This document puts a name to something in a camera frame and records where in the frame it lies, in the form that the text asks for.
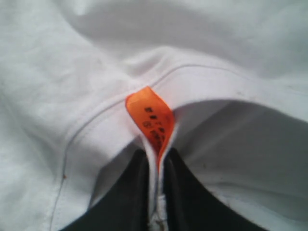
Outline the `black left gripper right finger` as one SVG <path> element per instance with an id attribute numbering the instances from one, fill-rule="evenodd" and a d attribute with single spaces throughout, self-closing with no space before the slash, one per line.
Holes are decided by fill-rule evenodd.
<path id="1" fill-rule="evenodd" d="M 171 231 L 256 231 L 257 225 L 211 194 L 172 148 L 164 160 L 164 193 Z"/>

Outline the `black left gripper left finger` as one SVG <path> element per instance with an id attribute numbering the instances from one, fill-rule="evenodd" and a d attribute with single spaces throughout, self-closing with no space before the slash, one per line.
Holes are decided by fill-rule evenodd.
<path id="1" fill-rule="evenodd" d="M 147 231 L 149 164 L 136 150 L 109 192 L 64 231 Z"/>

